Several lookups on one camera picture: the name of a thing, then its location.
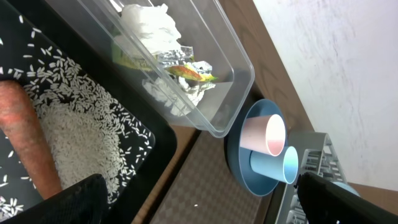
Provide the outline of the light blue bowl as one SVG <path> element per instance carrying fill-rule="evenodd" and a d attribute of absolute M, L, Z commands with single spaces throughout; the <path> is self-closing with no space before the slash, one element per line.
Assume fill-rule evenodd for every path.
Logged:
<path fill-rule="evenodd" d="M 356 196 L 360 197 L 360 194 L 354 188 L 352 188 L 352 186 L 350 186 L 350 185 L 348 185 L 348 184 L 346 184 L 344 182 L 336 182 L 336 181 L 334 181 L 333 184 L 335 184 L 335 185 L 341 187 L 342 189 L 345 189 L 345 190 L 351 192 L 352 194 L 355 194 Z"/>

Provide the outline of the light blue cup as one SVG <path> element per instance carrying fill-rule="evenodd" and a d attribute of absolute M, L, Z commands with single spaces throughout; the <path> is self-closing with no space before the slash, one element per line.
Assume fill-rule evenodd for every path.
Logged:
<path fill-rule="evenodd" d="M 299 157 L 293 146 L 285 146 L 278 156 L 252 151 L 250 166 L 258 174 L 291 184 L 298 174 Z"/>

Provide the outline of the orange carrot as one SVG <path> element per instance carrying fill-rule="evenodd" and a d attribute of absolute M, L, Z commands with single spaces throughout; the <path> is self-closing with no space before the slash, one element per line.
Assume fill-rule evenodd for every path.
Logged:
<path fill-rule="evenodd" d="M 12 80 L 1 82 L 1 130 L 40 196 L 46 200 L 60 193 L 60 178 L 34 107 L 23 87 Z"/>

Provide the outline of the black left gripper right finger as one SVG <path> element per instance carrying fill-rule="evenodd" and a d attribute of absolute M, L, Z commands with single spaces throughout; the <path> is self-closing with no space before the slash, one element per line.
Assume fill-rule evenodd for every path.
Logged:
<path fill-rule="evenodd" d="M 300 174 L 295 188 L 309 224 L 397 224 L 397 215 L 312 172 Z"/>

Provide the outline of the white tissue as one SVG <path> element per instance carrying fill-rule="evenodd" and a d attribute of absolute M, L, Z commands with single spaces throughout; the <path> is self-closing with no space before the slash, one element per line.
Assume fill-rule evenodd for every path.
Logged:
<path fill-rule="evenodd" d="M 121 21 L 126 23 L 127 30 L 133 32 L 152 55 L 181 49 L 178 39 L 182 36 L 174 19 L 167 14 L 168 9 L 166 4 L 128 4 L 121 11 Z"/>

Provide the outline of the white paper napkin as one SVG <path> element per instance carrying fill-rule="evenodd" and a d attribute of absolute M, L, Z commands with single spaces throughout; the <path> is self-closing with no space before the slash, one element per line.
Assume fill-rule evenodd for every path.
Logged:
<path fill-rule="evenodd" d="M 186 79 L 182 77 L 177 78 L 177 85 L 195 106 L 203 99 L 206 90 L 210 90 L 216 86 L 212 82 L 190 86 Z M 143 80 L 142 86 L 156 101 L 163 103 L 166 108 L 170 109 L 172 115 L 181 117 L 192 111 L 192 109 L 185 105 L 181 97 L 161 78 L 157 78 L 154 83 L 151 83 L 149 80 Z"/>

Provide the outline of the pink cup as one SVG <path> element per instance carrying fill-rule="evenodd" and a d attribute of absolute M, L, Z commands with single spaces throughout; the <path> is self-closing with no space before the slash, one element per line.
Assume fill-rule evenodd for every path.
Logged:
<path fill-rule="evenodd" d="M 258 116 L 245 120 L 239 146 L 275 157 L 282 152 L 285 139 L 285 124 L 280 115 Z"/>

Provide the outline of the pile of white rice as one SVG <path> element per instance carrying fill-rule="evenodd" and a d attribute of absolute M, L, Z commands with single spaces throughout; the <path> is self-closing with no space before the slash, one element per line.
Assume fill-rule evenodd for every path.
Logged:
<path fill-rule="evenodd" d="M 1 16 L 1 78 L 19 82 L 39 117 L 62 187 L 101 174 L 114 206 L 155 136 L 22 15 Z"/>

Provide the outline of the yellow green snack wrapper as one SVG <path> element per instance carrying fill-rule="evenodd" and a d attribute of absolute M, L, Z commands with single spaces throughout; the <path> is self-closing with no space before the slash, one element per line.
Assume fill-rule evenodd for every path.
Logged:
<path fill-rule="evenodd" d="M 142 57 L 128 57 L 123 50 L 116 44 L 111 45 L 112 60 L 118 65 L 128 68 L 152 72 L 149 63 Z M 213 67 L 206 61 L 195 61 L 193 47 L 181 46 L 179 50 L 170 50 L 161 54 L 154 55 L 159 65 L 170 75 L 183 77 L 197 82 L 210 82 L 218 79 L 212 73 Z"/>

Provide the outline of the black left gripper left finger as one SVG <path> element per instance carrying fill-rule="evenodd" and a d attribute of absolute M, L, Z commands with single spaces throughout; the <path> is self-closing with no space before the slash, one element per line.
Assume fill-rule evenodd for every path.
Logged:
<path fill-rule="evenodd" d="M 93 174 L 3 223 L 99 224 L 106 206 L 106 181 Z"/>

